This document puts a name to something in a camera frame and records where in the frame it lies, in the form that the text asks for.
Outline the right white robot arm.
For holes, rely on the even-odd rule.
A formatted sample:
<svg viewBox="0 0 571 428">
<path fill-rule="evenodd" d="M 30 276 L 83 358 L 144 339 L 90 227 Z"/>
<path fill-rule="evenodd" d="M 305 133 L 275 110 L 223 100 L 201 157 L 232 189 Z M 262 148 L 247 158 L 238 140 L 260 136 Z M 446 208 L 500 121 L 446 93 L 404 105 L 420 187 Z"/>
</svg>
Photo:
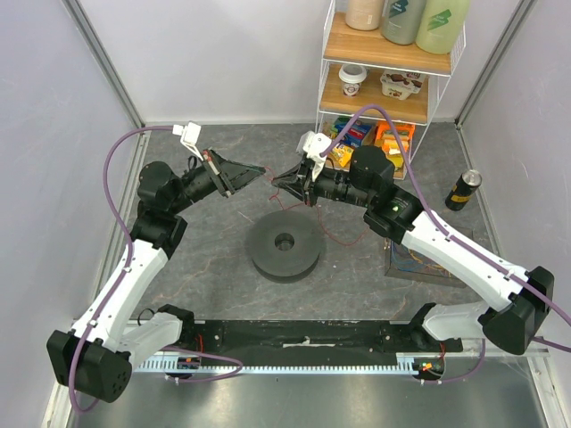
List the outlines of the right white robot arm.
<svg viewBox="0 0 571 428">
<path fill-rule="evenodd" d="M 356 149 L 346 171 L 324 167 L 315 176 L 315 166 L 303 156 L 272 184 L 309 206 L 324 198 L 364 208 L 364 221 L 373 232 L 428 257 L 480 297 L 477 303 L 426 304 L 408 331 L 415 349 L 430 350 L 449 339 L 486 339 L 510 354 L 526 352 L 550 313 L 550 271 L 511 264 L 445 225 L 394 183 L 394 165 L 375 146 Z"/>
</svg>

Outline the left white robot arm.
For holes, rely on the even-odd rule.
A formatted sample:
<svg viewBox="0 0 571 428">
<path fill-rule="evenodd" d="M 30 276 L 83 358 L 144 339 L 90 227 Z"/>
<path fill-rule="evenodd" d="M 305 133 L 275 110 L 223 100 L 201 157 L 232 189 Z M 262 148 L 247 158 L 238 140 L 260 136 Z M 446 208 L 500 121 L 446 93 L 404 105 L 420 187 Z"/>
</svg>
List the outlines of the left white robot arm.
<svg viewBox="0 0 571 428">
<path fill-rule="evenodd" d="M 118 266 L 71 329 L 54 331 L 46 344 L 55 378 L 67 387 L 74 407 L 79 393 L 112 403 L 133 370 L 156 352 L 193 346 L 191 311 L 165 305 L 139 327 L 129 330 L 128 321 L 182 241 L 187 222 L 181 212 L 213 193 L 229 197 L 265 173 L 262 166 L 227 160 L 212 149 L 182 176 L 163 161 L 142 168 L 137 219 L 127 231 Z"/>
</svg>

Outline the black cable spool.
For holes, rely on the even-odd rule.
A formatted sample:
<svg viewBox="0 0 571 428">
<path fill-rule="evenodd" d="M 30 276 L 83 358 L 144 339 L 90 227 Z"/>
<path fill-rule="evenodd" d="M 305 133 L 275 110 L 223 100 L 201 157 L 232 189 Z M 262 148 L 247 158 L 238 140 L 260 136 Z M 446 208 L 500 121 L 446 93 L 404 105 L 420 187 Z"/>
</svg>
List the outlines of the black cable spool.
<svg viewBox="0 0 571 428">
<path fill-rule="evenodd" d="M 253 266 L 275 283 L 290 284 L 308 276 L 318 265 L 324 248 L 317 222 L 288 210 L 262 217 L 246 236 Z"/>
</svg>

